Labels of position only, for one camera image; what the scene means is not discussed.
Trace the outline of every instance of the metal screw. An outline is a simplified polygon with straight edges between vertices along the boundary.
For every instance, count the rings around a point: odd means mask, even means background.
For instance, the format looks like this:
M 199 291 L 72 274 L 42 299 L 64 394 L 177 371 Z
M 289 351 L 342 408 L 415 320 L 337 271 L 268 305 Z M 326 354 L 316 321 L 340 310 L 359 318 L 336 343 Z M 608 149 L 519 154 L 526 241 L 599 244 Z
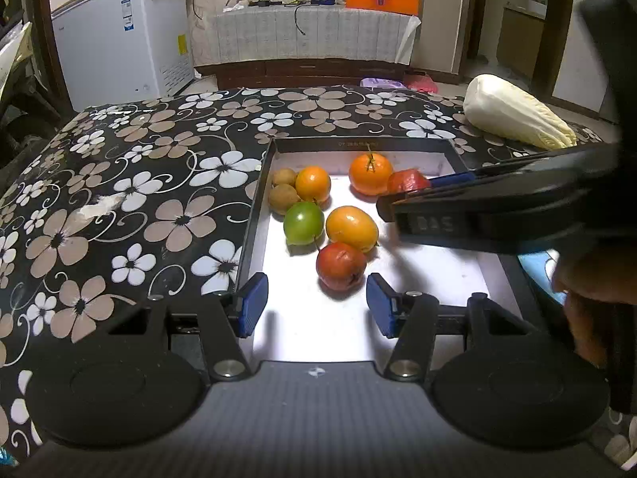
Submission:
M 399 359 L 389 366 L 389 371 L 401 379 L 413 380 L 422 374 L 420 365 L 411 359 Z
M 236 359 L 219 361 L 212 370 L 221 377 L 237 377 L 245 371 L 245 365 Z

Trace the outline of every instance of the green fruit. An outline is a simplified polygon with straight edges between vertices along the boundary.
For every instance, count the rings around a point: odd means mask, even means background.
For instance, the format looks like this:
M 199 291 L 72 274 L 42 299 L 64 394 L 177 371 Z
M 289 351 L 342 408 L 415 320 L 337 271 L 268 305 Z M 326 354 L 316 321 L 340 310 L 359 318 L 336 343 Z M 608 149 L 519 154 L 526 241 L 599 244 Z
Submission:
M 268 196 L 270 209 L 280 215 L 285 215 L 290 207 L 300 200 L 301 198 L 296 193 L 296 189 L 286 183 L 275 186 L 275 188 L 270 190 L 270 195 Z
M 272 185 L 291 185 L 296 181 L 296 172 L 292 169 L 279 169 L 272 174 Z
M 290 245 L 307 245 L 323 232 L 325 218 L 320 207 L 309 201 L 292 205 L 285 214 L 283 231 Z

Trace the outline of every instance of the round black disc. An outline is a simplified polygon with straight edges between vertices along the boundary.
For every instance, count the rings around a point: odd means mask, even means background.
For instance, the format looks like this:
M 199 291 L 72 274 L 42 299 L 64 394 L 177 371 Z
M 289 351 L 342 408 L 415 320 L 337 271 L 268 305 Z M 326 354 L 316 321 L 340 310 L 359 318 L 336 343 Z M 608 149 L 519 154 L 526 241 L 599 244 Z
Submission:
M 33 374 L 26 394 L 38 429 L 66 445 L 116 447 L 163 435 L 194 410 L 203 383 L 185 360 L 111 340 L 62 351 Z
M 544 337 L 494 338 L 439 370 L 432 394 L 465 434 L 511 449 L 551 449 L 582 439 L 609 401 L 603 375 Z

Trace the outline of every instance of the floral tablecloth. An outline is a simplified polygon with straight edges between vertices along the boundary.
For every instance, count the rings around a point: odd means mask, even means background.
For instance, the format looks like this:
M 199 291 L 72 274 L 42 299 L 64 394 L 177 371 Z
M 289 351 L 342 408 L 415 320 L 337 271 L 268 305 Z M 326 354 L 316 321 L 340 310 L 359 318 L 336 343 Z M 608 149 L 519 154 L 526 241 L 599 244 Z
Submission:
M 580 141 L 599 141 L 573 126 Z M 34 354 L 151 294 L 231 289 L 271 138 L 445 138 L 469 168 L 537 152 L 480 132 L 462 98 L 356 86 L 241 88 L 80 113 L 0 199 L 0 445 L 42 444 Z

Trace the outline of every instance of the doorway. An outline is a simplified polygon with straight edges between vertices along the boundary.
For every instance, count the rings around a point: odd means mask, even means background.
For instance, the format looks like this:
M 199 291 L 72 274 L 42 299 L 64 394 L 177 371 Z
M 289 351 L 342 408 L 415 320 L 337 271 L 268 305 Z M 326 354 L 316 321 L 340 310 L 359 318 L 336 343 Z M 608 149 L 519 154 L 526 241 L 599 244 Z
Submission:
M 573 0 L 472 0 L 461 75 L 494 74 L 538 98 L 552 95 Z

